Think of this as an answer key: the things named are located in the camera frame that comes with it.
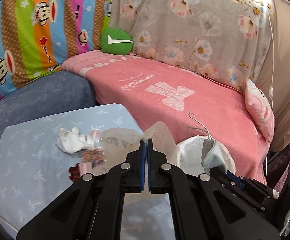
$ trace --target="floral fabric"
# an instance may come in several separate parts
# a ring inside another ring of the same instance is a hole
[[[133,52],[244,91],[271,41],[272,0],[113,0],[111,27]]]

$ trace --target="white label sticker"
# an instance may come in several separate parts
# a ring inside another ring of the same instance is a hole
[[[280,196],[279,192],[277,192],[275,189],[273,189],[273,198],[278,199]]]

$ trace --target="silver screw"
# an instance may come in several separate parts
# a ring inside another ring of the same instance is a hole
[[[211,178],[208,174],[203,173],[199,176],[200,180],[202,181],[209,181],[209,179]]]
[[[120,165],[120,167],[123,169],[123,170],[128,170],[130,168],[130,164],[129,163],[122,163]]]
[[[172,168],[172,166],[169,163],[164,163],[164,164],[162,164],[161,167],[165,171],[169,171]]]
[[[91,175],[90,173],[86,173],[83,175],[84,181],[90,181],[92,178],[93,178],[93,175]]]

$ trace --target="table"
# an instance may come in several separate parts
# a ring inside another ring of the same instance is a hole
[[[80,162],[55,146],[61,127],[93,129],[114,127],[141,129],[128,110],[118,104],[95,106],[55,114],[7,127],[0,139],[0,215],[20,229],[68,188],[68,169]],[[16,233],[3,227],[15,239]],[[173,240],[173,221],[168,195],[147,196],[124,205],[122,240]]]

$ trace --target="pink blanket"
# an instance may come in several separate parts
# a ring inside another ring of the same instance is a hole
[[[188,117],[202,122],[224,144],[236,164],[236,175],[264,182],[262,161],[269,143],[255,128],[244,97],[198,74],[135,55],[116,56],[99,50],[66,60],[62,68],[87,78],[101,104],[124,105],[142,130],[163,121],[176,143],[206,135]]]

